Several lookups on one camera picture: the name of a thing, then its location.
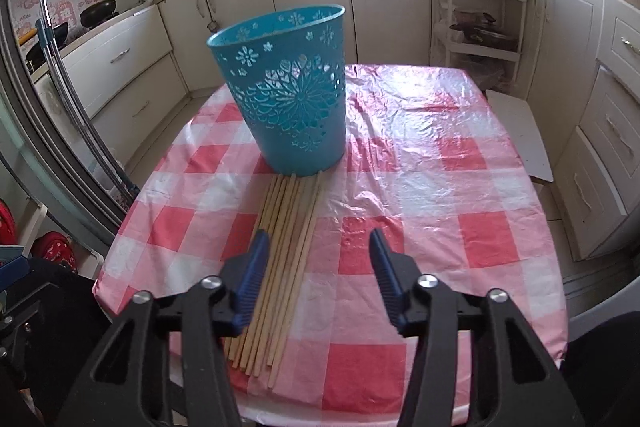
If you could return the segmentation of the wooden chopstick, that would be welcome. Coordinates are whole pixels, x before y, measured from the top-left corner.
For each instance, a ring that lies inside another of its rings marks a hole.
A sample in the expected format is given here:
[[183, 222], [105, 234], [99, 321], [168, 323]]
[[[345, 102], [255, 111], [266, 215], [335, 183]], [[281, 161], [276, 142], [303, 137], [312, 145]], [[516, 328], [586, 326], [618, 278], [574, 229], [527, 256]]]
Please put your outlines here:
[[262, 224], [269, 235], [269, 259], [260, 295], [256, 303], [254, 320], [247, 331], [239, 368], [245, 375], [252, 375], [255, 365], [262, 367], [262, 356], [265, 348], [262, 345], [268, 338], [268, 321], [270, 319], [271, 296], [273, 294], [273, 279], [277, 277], [280, 257], [280, 240], [288, 224], [293, 200], [298, 187], [296, 176], [278, 176], [277, 185], [273, 189], [269, 205], [264, 212]]
[[[269, 242], [272, 242], [273, 240], [273, 233], [277, 230], [281, 207], [282, 205], [286, 205], [285, 199], [288, 197], [288, 191], [290, 191], [290, 185], [293, 182], [295, 182], [295, 180], [290, 176], [282, 176], [282, 174], [279, 174], [279, 176], [273, 180], [273, 184], [269, 187], [268, 197], [265, 200], [265, 204], [262, 206], [262, 212], [260, 213], [260, 219], [258, 222], [258, 227], [268, 233]], [[262, 307], [264, 306], [266, 299], [271, 265], [272, 260], [269, 259], [267, 262], [265, 276], [262, 279], [262, 285], [260, 285], [260, 291], [256, 301], [252, 321], [238, 342], [238, 349], [236, 349], [232, 363], [232, 367], [234, 369], [243, 369], [243, 371], [246, 371], [247, 367], [250, 365], [250, 361], [252, 361], [252, 350], [255, 338], [259, 336]]]
[[288, 244], [291, 243], [291, 234], [297, 215], [300, 180], [296, 176], [288, 179], [281, 199], [281, 205], [274, 222], [271, 236], [270, 267], [267, 269], [265, 279], [265, 292], [254, 333], [247, 338], [248, 360], [244, 372], [247, 376], [258, 377], [262, 371], [267, 348], [271, 338], [271, 325], [276, 314], [277, 300], [280, 286], [284, 279], [284, 267], [288, 257]]
[[224, 262], [221, 297], [210, 312], [219, 338], [238, 338], [252, 321], [270, 258], [270, 236], [258, 228], [248, 251]]
[[242, 355], [246, 351], [245, 345], [255, 336], [253, 329], [256, 329], [256, 325], [252, 325], [252, 321], [264, 298], [262, 281], [268, 271], [270, 234], [274, 231], [274, 224], [278, 220], [287, 186], [288, 181], [282, 174], [278, 174], [270, 181], [266, 195], [262, 199], [252, 236], [250, 236], [250, 250], [242, 256], [239, 283], [231, 293], [233, 332], [238, 335], [230, 340], [228, 359], [234, 367], [241, 364]]
[[297, 179], [292, 202], [286, 207], [288, 214], [286, 215], [284, 225], [282, 225], [277, 243], [277, 257], [269, 279], [268, 289], [270, 293], [268, 295], [264, 321], [262, 322], [262, 331], [258, 339], [256, 357], [252, 367], [252, 375], [254, 377], [259, 377], [260, 373], [262, 373], [265, 361], [267, 361], [269, 357], [273, 337], [278, 335], [276, 333], [276, 324], [280, 309], [283, 307], [281, 301], [284, 299], [286, 283], [288, 283], [288, 279], [290, 278], [292, 265], [292, 260], [290, 259], [291, 244], [294, 241], [299, 207], [305, 191], [306, 181], [304, 179]]
[[294, 256], [295, 271], [292, 275], [292, 281], [288, 283], [288, 289], [285, 291], [285, 295], [288, 297], [288, 300], [286, 300], [283, 319], [281, 320], [281, 324], [278, 326], [277, 330], [279, 336], [276, 343], [276, 350], [274, 350], [272, 363], [269, 365], [270, 373], [267, 384], [269, 389], [272, 389], [276, 385], [280, 366], [283, 360], [285, 345], [288, 341], [288, 332], [290, 331], [293, 321], [300, 286], [302, 286], [306, 269], [311, 239], [314, 235], [314, 227], [317, 222], [318, 205], [323, 191], [323, 178], [324, 173], [320, 172], [317, 176], [316, 184], [314, 184], [314, 191], [312, 192], [310, 206], [307, 210], [305, 221], [303, 222], [303, 228], [302, 231], [300, 231], [298, 238], [298, 244], [296, 246]]
[[290, 248], [288, 248], [288, 257], [285, 259], [285, 272], [283, 281], [281, 282], [278, 299], [277, 314], [274, 316], [271, 327], [271, 343], [267, 355], [266, 365], [273, 366], [274, 359], [278, 351], [278, 344], [283, 336], [283, 326], [288, 305], [292, 299], [293, 287], [300, 265], [300, 259], [303, 257], [303, 249], [310, 227], [312, 213], [314, 212], [314, 204], [317, 200], [319, 186], [321, 184], [323, 172], [320, 171], [312, 178], [304, 179], [305, 187], [300, 189], [297, 213], [295, 215], [293, 231], [288, 234], [290, 239]]

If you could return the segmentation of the pink checked plastic tablecloth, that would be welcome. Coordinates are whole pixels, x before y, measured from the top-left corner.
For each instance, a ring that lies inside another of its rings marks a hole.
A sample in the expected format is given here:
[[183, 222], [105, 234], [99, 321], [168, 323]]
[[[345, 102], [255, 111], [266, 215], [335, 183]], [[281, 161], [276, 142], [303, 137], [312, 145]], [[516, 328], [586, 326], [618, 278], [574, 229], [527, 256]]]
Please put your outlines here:
[[[346, 152], [326, 174], [277, 376], [233, 372], [244, 416], [273, 426], [391, 426], [416, 344], [390, 325], [369, 235], [455, 291], [504, 289], [555, 360], [567, 343], [558, 258], [518, 153], [461, 70], [346, 70]], [[181, 293], [245, 251], [273, 174], [227, 89], [154, 168], [93, 292], [118, 312], [136, 291]]]

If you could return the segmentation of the red patterned bag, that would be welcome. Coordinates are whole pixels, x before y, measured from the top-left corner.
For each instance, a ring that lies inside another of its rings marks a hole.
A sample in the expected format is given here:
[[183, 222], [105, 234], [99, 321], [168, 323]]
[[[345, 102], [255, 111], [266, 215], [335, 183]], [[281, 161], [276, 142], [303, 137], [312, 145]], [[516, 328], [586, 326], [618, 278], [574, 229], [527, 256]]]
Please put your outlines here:
[[9, 248], [15, 248], [18, 255], [47, 260], [74, 273], [77, 262], [72, 245], [65, 235], [50, 231], [37, 237], [40, 225], [48, 214], [48, 207], [34, 202], [32, 212], [25, 211], [26, 221], [22, 229], [8, 204], [1, 201], [1, 262], [11, 259]]

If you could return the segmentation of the white board leaning on cabinet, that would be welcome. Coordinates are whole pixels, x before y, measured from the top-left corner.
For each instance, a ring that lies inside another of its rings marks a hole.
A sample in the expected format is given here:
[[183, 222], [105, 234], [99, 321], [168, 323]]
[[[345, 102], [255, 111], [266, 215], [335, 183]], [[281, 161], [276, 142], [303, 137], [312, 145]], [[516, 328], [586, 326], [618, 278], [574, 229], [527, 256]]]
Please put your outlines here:
[[520, 98], [497, 91], [487, 90], [485, 94], [491, 110], [508, 132], [527, 174], [538, 182], [551, 183], [551, 165], [529, 105]]

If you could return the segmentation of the teal perforated plastic basket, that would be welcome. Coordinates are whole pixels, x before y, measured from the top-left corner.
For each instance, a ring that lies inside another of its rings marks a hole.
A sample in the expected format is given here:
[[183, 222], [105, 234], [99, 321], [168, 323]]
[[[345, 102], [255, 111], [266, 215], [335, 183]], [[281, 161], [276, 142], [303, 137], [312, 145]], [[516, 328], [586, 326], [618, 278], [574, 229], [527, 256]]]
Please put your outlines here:
[[344, 155], [345, 13], [339, 4], [301, 6], [244, 20], [206, 41], [277, 173], [313, 176]]

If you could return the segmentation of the white tiered storage rack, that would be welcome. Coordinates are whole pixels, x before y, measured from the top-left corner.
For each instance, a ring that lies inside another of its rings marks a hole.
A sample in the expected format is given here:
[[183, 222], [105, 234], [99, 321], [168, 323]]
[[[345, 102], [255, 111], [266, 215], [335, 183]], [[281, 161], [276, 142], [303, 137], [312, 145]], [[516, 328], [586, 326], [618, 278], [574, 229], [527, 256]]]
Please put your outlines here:
[[523, 55], [529, 0], [432, 0], [431, 63], [465, 68], [480, 89], [509, 90]]

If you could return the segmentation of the black frying pan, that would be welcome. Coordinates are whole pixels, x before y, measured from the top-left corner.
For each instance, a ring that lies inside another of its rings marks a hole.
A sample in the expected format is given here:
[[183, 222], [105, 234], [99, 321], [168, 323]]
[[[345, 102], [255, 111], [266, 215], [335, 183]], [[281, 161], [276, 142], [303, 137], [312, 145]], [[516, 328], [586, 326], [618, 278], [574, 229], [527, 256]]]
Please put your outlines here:
[[103, 0], [88, 6], [80, 13], [80, 22], [83, 28], [93, 29], [115, 14], [117, 0]]

